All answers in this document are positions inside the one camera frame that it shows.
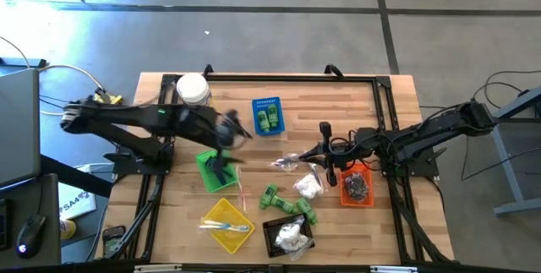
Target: yellow basket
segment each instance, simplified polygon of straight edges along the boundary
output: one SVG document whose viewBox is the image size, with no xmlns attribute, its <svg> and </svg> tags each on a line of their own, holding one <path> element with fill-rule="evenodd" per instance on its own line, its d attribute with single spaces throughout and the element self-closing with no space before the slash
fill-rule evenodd
<svg viewBox="0 0 541 273">
<path fill-rule="evenodd" d="M 227 230 L 211 230 L 212 237 L 224 247 L 227 252 L 234 254 L 238 248 L 254 232 L 254 225 L 241 214 L 227 199 L 222 198 L 208 212 L 203 220 L 212 220 L 230 223 L 234 226 L 249 226 L 248 232 L 235 232 Z"/>
</svg>

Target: orange basket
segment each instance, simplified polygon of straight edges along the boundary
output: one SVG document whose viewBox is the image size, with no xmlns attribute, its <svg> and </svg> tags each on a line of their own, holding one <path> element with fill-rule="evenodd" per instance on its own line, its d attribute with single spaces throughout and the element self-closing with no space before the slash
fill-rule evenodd
<svg viewBox="0 0 541 273">
<path fill-rule="evenodd" d="M 348 176 L 359 173 L 369 187 L 369 195 L 363 201 L 349 198 L 346 191 L 345 180 Z M 340 203 L 345 206 L 374 206 L 374 188 L 372 187 L 372 172 L 363 164 L 355 164 L 350 170 L 339 172 L 340 174 Z"/>
</svg>

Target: computer mouse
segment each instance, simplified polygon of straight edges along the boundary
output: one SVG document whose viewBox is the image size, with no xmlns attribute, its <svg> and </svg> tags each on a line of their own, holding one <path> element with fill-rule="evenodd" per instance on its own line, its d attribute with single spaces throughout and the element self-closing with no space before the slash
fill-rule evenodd
<svg viewBox="0 0 541 273">
<path fill-rule="evenodd" d="M 23 222 L 17 236 L 17 255 L 20 258 L 34 257 L 40 250 L 43 226 L 45 226 L 45 216 L 40 214 L 35 214 Z"/>
</svg>

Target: concrete floor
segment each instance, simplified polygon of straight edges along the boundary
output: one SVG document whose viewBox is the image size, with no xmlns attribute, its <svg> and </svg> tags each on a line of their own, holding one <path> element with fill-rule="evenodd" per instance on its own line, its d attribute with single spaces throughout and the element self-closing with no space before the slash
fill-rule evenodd
<svg viewBox="0 0 541 273">
<path fill-rule="evenodd" d="M 79 2 L 79 0 L 54 0 Z M 152 5 L 377 8 L 377 0 L 85 0 Z M 386 0 L 388 8 L 536 9 L 539 0 Z M 334 63 L 344 73 L 388 74 L 379 15 L 221 14 L 56 11 L 45 4 L 2 8 L 0 35 L 29 57 L 90 70 L 111 92 L 130 101 L 142 71 L 320 73 Z M 467 101 L 494 72 L 536 70 L 541 64 L 541 18 L 390 16 L 401 74 L 412 74 L 421 105 Z M 0 44 L 0 54 L 16 55 Z M 502 75 L 521 89 L 541 74 Z M 492 86 L 495 102 L 516 92 Z M 43 74 L 41 93 L 75 99 L 93 91 L 68 70 Z M 54 107 L 43 107 L 54 110 Z M 428 116 L 433 110 L 423 110 Z M 456 259 L 470 265 L 538 270 L 541 210 L 496 218 L 492 206 L 511 201 L 501 169 L 460 181 L 464 139 L 446 144 L 438 160 L 446 219 Z M 489 141 L 470 139 L 467 174 L 498 161 Z M 112 146 L 92 136 L 65 134 L 57 117 L 41 117 L 41 149 L 67 164 L 104 162 Z M 532 181 L 541 181 L 532 177 Z"/>
</svg>

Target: blue basket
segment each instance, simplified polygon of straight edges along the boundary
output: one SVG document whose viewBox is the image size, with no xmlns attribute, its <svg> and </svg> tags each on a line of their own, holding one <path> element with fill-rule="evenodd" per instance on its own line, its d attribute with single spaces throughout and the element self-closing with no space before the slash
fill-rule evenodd
<svg viewBox="0 0 541 273">
<path fill-rule="evenodd" d="M 257 113 L 260 111 L 267 111 L 267 107 L 270 104 L 275 104 L 277 111 L 278 111 L 278 127 L 271 128 L 270 131 L 265 132 L 260 128 L 260 123 L 257 121 Z M 271 97 L 271 98 L 265 98 L 265 99 L 255 99 L 252 100 L 252 111 L 254 112 L 254 128 L 255 132 L 258 135 L 272 135 L 272 134 L 279 134 L 282 131 L 286 130 L 286 126 L 284 125 L 284 117 L 281 113 L 281 104 L 280 104 L 280 98 L 279 97 Z"/>
</svg>

